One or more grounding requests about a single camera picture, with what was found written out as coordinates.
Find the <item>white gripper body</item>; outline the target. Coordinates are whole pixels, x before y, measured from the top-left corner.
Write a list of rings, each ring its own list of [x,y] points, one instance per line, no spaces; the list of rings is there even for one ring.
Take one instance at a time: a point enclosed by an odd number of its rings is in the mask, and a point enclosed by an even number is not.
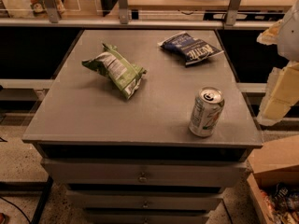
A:
[[[299,61],[299,0],[284,15],[278,32],[278,54]]]

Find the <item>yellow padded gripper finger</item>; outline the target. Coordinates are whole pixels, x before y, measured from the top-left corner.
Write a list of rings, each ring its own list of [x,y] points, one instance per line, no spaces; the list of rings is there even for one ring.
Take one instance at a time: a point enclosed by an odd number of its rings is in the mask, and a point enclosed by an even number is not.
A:
[[[260,33],[256,41],[264,45],[276,45],[278,43],[278,33],[282,20],[276,21],[272,26]]]
[[[267,80],[257,121],[263,126],[272,126],[282,121],[298,102],[299,62],[290,61],[282,69],[274,67]]]

